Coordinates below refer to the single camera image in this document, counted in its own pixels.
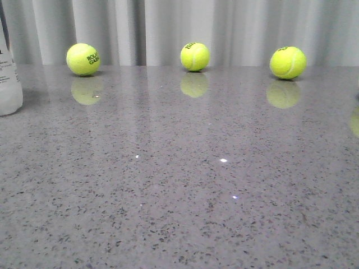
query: white bottle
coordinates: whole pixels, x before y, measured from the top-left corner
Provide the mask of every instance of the white bottle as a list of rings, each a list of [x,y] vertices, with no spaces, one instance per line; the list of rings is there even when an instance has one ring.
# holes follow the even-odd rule
[[[14,113],[22,106],[22,86],[17,75],[15,62],[6,45],[7,29],[0,30],[0,116]]]

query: curtain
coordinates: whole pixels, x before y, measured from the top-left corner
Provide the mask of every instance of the curtain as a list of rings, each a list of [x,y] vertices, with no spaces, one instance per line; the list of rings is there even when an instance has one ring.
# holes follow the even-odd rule
[[[309,66],[359,66],[359,0],[2,0],[17,63],[64,64],[74,43],[103,64],[180,65],[191,41],[210,66],[264,66],[296,46]]]

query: bottle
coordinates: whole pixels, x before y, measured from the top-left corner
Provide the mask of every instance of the bottle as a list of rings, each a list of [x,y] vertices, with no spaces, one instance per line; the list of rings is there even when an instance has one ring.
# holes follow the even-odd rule
[[[10,53],[10,40],[0,2],[0,116],[12,114],[22,107],[22,86]]]

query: yellow tennis ball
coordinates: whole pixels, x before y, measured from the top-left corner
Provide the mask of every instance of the yellow tennis ball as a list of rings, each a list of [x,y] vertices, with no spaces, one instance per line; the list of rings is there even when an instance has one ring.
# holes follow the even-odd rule
[[[186,73],[181,80],[181,91],[192,97],[204,95],[208,89],[208,80],[203,73]]]
[[[181,50],[181,63],[189,71],[202,70],[209,63],[209,59],[209,50],[201,43],[188,43]]]
[[[276,80],[269,85],[267,101],[276,108],[291,108],[301,97],[301,89],[293,81]]]
[[[81,105],[97,103],[102,91],[103,83],[99,77],[75,77],[71,85],[71,94]]]
[[[285,80],[299,76],[306,66],[305,54],[296,47],[280,48],[270,59],[270,69],[273,74]]]
[[[359,138],[359,106],[353,110],[349,125],[353,134]]]
[[[66,63],[73,73],[79,76],[89,76],[97,71],[101,60],[94,47],[77,43],[68,49]]]

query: countertop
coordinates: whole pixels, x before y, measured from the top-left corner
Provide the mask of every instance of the countertop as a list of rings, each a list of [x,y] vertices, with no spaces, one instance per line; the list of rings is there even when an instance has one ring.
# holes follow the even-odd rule
[[[0,268],[359,268],[358,67],[19,75]]]

